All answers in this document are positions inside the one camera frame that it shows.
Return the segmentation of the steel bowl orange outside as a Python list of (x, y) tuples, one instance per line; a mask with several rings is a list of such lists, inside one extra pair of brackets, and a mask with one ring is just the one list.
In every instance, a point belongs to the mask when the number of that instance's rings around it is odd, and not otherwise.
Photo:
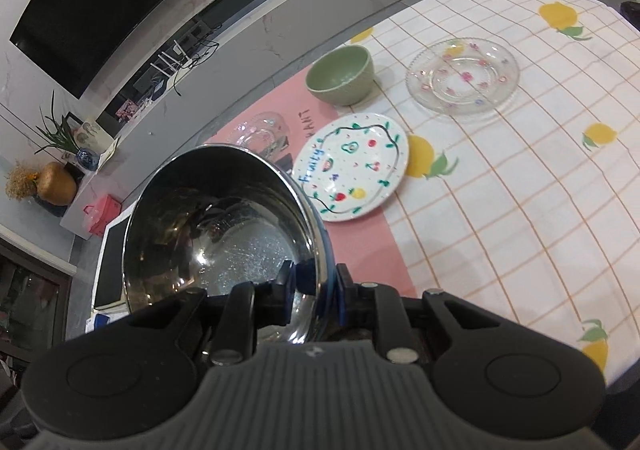
[(299, 274), (292, 318), (268, 324), (262, 342), (305, 343), (334, 280), (326, 227), (299, 185), (260, 155), (230, 144), (184, 152), (161, 167), (139, 196), (122, 248), (122, 280), (136, 312), (187, 288), (211, 296), (242, 282), (276, 277), (284, 262)]

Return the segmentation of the white fruity painted plate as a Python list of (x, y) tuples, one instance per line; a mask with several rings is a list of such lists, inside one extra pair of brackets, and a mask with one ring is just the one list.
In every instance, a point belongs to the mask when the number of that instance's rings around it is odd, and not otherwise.
[(292, 178), (324, 222), (348, 222), (381, 206), (409, 162), (408, 136), (384, 114), (345, 114), (311, 136)]

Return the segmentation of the clear glass plate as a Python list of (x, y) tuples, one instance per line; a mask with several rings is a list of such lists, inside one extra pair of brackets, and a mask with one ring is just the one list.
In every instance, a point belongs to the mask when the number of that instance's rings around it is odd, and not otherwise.
[(497, 109), (518, 89), (520, 68), (505, 46), (462, 37), (421, 51), (408, 66), (406, 85), (425, 109), (449, 116)]
[(236, 126), (228, 141), (268, 161), (274, 161), (288, 147), (289, 132), (281, 114), (262, 112)]

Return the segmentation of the green ceramic bowl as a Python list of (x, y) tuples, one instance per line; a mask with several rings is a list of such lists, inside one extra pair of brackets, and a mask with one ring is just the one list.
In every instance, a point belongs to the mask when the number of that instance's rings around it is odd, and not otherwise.
[(374, 85), (370, 52), (360, 45), (348, 45), (324, 54), (311, 66), (305, 78), (311, 95), (331, 106), (353, 106), (369, 95)]

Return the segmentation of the black notebook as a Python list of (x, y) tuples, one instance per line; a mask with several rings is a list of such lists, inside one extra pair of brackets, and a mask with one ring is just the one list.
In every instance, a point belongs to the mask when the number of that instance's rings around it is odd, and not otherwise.
[(108, 309), (126, 302), (122, 253), (128, 222), (129, 218), (121, 222), (112, 222), (105, 229), (93, 287), (92, 306), (96, 310)]

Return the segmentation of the blue white box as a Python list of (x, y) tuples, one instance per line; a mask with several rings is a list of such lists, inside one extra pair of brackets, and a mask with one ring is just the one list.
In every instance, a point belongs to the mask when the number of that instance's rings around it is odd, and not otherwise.
[(96, 329), (101, 329), (108, 324), (114, 323), (122, 318), (125, 318), (126, 314), (121, 312), (115, 312), (114, 314), (104, 314), (104, 312), (95, 312), (86, 321), (85, 332), (89, 333)]

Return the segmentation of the pink storage box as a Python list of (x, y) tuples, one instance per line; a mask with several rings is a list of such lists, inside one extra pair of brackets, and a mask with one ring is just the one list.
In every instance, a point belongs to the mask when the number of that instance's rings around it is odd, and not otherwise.
[(110, 194), (84, 207), (84, 227), (93, 236), (103, 236), (106, 226), (122, 211), (122, 203)]

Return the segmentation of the checkered lemon tablecloth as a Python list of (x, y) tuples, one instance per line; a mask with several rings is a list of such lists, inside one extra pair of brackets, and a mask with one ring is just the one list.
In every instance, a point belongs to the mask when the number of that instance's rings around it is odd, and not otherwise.
[[(503, 108), (450, 118), (405, 72), (456, 36), (514, 54)], [(363, 109), (418, 150), (383, 207), (330, 225), (358, 281), (463, 297), (580, 349), (614, 381), (639, 358), (639, 35), (597, 0), (422, 0), (363, 35)]]

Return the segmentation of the golden vase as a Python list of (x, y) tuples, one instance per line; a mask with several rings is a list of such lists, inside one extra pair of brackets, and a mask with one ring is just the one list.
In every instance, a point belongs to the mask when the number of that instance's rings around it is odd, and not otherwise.
[(73, 202), (76, 192), (76, 181), (60, 163), (49, 163), (40, 170), (37, 178), (37, 194), (43, 201), (57, 206), (66, 206)]

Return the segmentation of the white wifi router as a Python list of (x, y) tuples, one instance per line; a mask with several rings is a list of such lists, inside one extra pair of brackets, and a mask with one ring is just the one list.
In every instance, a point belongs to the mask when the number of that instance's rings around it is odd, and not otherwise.
[(195, 54), (190, 54), (186, 48), (176, 40), (168, 44), (167, 49), (161, 49), (151, 61), (151, 66), (168, 80), (178, 82), (193, 66)]

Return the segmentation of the potted plant in blue vase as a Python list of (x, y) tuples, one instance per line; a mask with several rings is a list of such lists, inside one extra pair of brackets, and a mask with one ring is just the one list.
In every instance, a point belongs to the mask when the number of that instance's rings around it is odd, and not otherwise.
[(55, 92), (51, 92), (49, 114), (40, 112), (42, 126), (37, 126), (38, 132), (46, 140), (46, 144), (39, 151), (55, 148), (60, 151), (72, 154), (80, 167), (89, 172), (95, 172), (99, 166), (99, 155), (88, 148), (81, 147), (67, 123), (67, 118), (54, 115)]

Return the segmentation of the white tv console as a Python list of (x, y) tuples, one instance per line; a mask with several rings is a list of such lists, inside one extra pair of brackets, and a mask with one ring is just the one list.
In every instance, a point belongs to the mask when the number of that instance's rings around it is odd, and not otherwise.
[(85, 176), (61, 219), (85, 238), (84, 209), (109, 193), (126, 200), (180, 147), (258, 88), (271, 89), (281, 71), (335, 47), (401, 10), (407, 0), (267, 0), (216, 41), (218, 48), (180, 82), (146, 106), (118, 135), (117, 149)]

